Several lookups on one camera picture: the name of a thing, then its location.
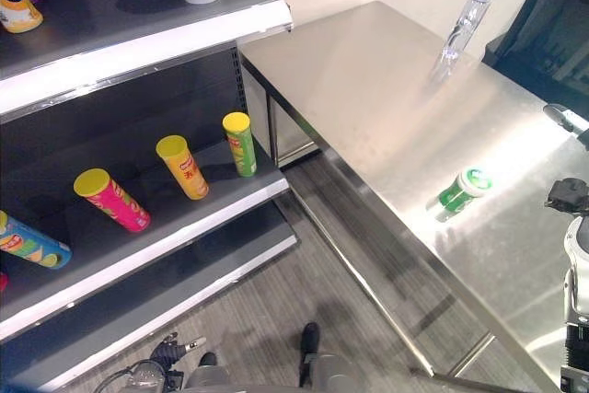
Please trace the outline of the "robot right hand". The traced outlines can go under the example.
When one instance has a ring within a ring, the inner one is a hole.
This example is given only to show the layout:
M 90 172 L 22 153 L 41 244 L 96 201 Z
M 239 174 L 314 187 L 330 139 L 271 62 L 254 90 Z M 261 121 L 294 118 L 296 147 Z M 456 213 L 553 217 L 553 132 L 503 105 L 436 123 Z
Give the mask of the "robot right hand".
M 588 120 L 556 103 L 545 105 L 543 112 L 566 132 L 573 134 L 585 150 L 588 150 Z

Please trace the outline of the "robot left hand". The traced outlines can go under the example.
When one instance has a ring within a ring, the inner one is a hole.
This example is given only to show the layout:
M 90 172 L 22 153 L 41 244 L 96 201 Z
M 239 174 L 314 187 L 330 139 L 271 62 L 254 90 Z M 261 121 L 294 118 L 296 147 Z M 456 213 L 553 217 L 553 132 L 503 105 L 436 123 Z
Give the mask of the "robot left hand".
M 168 334 L 151 352 L 150 360 L 169 370 L 186 354 L 195 351 L 207 342 L 205 337 L 198 337 L 187 343 L 180 343 L 178 342 L 178 336 L 179 334 L 176 331 Z

